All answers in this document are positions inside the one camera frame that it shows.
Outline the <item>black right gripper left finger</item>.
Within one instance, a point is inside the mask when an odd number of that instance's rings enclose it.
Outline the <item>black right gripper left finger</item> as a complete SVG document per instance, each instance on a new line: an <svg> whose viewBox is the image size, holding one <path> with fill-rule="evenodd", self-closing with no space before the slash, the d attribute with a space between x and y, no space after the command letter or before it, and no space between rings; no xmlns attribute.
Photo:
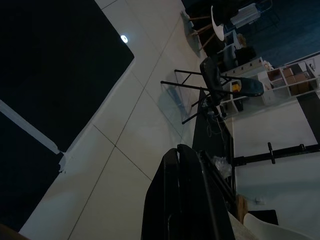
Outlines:
<svg viewBox="0 0 320 240"><path fill-rule="evenodd" d="M142 240L179 240L180 200L178 155L170 149L161 159L147 190L141 228Z"/></svg>

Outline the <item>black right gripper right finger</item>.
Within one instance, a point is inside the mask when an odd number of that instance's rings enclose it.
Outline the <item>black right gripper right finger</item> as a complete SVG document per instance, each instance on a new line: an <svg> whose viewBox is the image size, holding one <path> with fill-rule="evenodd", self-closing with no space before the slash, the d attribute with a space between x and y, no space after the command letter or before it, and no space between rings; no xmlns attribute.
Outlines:
<svg viewBox="0 0 320 240"><path fill-rule="evenodd" d="M175 151L172 237L177 240L233 240L228 207L235 197L206 152L185 144Z"/></svg>

